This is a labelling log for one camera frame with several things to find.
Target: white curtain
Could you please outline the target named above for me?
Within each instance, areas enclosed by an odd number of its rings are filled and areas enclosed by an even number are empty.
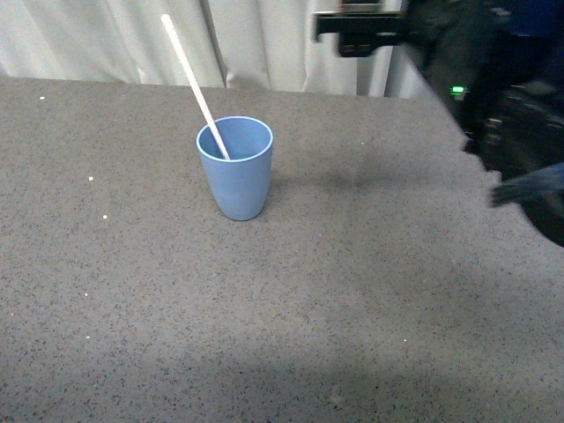
[[[335,54],[335,35],[313,42],[312,13],[337,5],[338,0],[2,0],[0,74],[188,85],[160,23],[167,13],[201,86],[384,95],[394,80],[392,47],[367,59],[344,59]],[[389,11],[400,6],[401,0],[383,2]],[[399,63],[394,72],[407,75],[402,66],[408,69],[409,63]],[[412,78],[421,84],[417,75]],[[403,79],[389,86],[391,95],[410,96]]]

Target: speckled countertop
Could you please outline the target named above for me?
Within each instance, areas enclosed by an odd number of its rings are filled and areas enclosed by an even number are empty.
[[[0,421],[564,421],[564,250],[438,104],[204,93],[274,131],[249,222],[189,88],[0,80]]]

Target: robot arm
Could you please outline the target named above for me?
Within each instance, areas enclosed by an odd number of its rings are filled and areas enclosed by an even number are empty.
[[[468,137],[465,150],[501,173],[492,204],[519,203],[564,247],[564,0],[411,0],[405,12],[379,10],[375,0],[345,0],[315,15],[315,37],[338,33],[343,57],[404,43]]]

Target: plastic cup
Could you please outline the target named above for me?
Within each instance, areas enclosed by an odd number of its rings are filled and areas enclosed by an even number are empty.
[[[215,122],[231,159],[223,159],[210,127],[204,126],[196,144],[211,193],[228,218],[253,219],[264,208],[271,182],[272,131],[252,117]]]

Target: cup rim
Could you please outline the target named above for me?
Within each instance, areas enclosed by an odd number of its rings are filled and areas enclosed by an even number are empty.
[[[266,130],[268,130],[269,135],[271,136],[271,139],[269,140],[268,144],[266,145],[266,147],[264,147],[264,149],[262,149],[260,152],[258,152],[257,154],[255,154],[254,156],[249,156],[246,157],[245,159],[236,159],[236,160],[225,160],[225,159],[220,159],[218,157],[214,157],[211,156],[210,154],[208,154],[207,152],[204,151],[204,149],[202,148],[202,146],[200,145],[200,136],[202,135],[202,133],[208,129],[210,127],[210,125],[205,125],[198,133],[197,133],[197,137],[196,137],[196,145],[197,145],[197,149],[208,159],[212,159],[212,160],[216,160],[216,161],[221,161],[223,163],[241,163],[243,161],[249,161],[252,160],[262,154],[264,154],[265,152],[267,152],[272,145],[272,141],[274,139],[274,136],[272,135],[272,130],[271,128],[264,123],[263,121],[259,121],[258,119],[255,119],[254,117],[249,117],[249,116],[226,116],[226,117],[220,117],[219,119],[216,119],[214,122],[221,122],[221,121],[225,121],[227,119],[245,119],[248,121],[255,121],[257,123],[260,123],[261,125],[263,125]]]

